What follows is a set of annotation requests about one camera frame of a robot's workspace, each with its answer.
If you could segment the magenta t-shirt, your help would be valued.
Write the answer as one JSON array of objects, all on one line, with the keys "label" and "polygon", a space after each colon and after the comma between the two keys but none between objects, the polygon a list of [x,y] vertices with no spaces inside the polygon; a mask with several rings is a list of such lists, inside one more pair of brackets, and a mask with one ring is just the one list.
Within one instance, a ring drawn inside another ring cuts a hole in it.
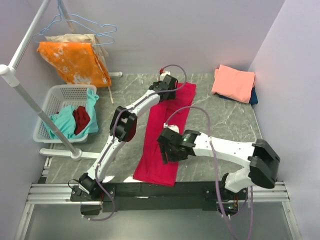
[{"label": "magenta t-shirt", "polygon": [[196,85],[187,82],[175,92],[175,99],[164,100],[150,109],[142,156],[133,173],[134,180],[169,187],[175,185],[179,163],[163,158],[170,158],[168,150],[171,143],[178,142],[181,137],[164,128],[164,124],[176,125],[179,133],[183,134],[190,110],[183,109],[172,118],[170,116],[178,109],[190,106],[195,95]]}]

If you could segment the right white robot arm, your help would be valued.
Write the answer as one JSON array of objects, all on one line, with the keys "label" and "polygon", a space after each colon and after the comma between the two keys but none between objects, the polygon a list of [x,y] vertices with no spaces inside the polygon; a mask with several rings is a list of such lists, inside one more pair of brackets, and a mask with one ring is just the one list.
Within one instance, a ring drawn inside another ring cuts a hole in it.
[{"label": "right white robot arm", "polygon": [[216,157],[242,168],[226,173],[217,189],[223,201],[232,200],[242,190],[256,185],[273,189],[277,182],[280,157],[263,139],[255,142],[238,142],[216,137],[195,130],[183,134],[165,127],[157,138],[164,164],[186,160],[189,156]]}]

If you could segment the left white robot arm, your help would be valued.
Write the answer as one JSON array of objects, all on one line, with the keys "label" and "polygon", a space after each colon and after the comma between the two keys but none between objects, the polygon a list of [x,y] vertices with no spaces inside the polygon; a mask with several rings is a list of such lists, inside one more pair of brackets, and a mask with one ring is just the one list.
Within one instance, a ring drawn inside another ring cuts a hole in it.
[{"label": "left white robot arm", "polygon": [[166,74],[162,80],[154,82],[138,100],[126,107],[116,108],[105,146],[93,165],[78,180],[78,187],[88,201],[99,197],[99,184],[104,180],[106,171],[119,150],[135,136],[138,118],[158,103],[174,100],[177,87],[178,80]]}]

